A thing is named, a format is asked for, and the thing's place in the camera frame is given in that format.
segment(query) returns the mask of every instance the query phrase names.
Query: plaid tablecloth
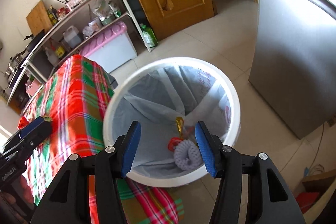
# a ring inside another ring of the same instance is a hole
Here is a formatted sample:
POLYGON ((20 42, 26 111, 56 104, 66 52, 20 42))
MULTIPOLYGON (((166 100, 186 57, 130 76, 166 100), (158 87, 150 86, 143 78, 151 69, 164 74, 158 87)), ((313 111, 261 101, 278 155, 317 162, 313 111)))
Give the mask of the plaid tablecloth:
MULTIPOLYGON (((48 115, 52 134, 26 162, 25 177, 35 203, 66 159, 77 153, 94 155, 104 148, 103 118, 113 96, 106 72, 97 63, 75 55, 46 83, 24 116, 28 121, 48 115)), ((131 180, 118 180, 118 190, 127 220, 131 224, 178 223, 184 216, 182 201, 162 188, 131 180)), ((92 223, 98 223, 94 177, 90 177, 89 198, 92 223)))

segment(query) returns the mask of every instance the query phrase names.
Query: green detergent bottle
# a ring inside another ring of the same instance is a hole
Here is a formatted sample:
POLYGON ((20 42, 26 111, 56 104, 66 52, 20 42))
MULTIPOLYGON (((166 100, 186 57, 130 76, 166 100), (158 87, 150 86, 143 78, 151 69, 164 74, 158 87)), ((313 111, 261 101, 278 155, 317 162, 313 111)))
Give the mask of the green detergent bottle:
POLYGON ((144 24, 140 24, 140 27, 142 29, 143 36, 145 37, 145 40, 150 48, 156 47, 158 45, 158 40, 155 37, 155 34, 151 27, 146 26, 144 24))

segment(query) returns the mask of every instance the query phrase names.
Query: screw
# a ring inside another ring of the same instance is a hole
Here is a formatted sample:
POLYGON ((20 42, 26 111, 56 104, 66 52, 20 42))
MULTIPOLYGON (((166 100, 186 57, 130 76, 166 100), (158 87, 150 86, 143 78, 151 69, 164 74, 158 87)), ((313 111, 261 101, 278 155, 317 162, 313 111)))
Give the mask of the screw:
POLYGON ((261 158, 262 160, 267 160, 268 156, 265 153, 260 153, 259 158, 261 158))
POLYGON ((228 145, 224 145, 222 149, 223 149, 224 152, 231 152, 232 151, 232 148, 228 145))
POLYGON ((114 146, 108 146, 108 147, 105 148, 105 151, 107 153, 113 153, 115 151, 115 148, 114 148, 114 146))
POLYGON ((78 159, 78 155, 77 154, 71 154, 69 157, 70 160, 77 160, 78 159))

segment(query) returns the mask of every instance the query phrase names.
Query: silver refrigerator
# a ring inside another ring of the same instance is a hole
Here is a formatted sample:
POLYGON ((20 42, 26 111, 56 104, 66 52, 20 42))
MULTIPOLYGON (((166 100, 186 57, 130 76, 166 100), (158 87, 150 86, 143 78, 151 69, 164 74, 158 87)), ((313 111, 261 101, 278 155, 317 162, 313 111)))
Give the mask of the silver refrigerator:
POLYGON ((336 0, 259 0, 251 84, 298 138, 336 113, 336 0))

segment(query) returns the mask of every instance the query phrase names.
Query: wooden cutting board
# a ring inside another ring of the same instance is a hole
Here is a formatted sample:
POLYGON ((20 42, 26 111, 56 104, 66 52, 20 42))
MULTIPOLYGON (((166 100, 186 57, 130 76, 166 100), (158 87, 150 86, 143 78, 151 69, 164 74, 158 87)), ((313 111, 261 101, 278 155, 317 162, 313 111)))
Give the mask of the wooden cutting board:
POLYGON ((47 33, 52 27, 46 8, 42 0, 31 10, 26 17, 31 33, 35 36, 44 29, 47 33))

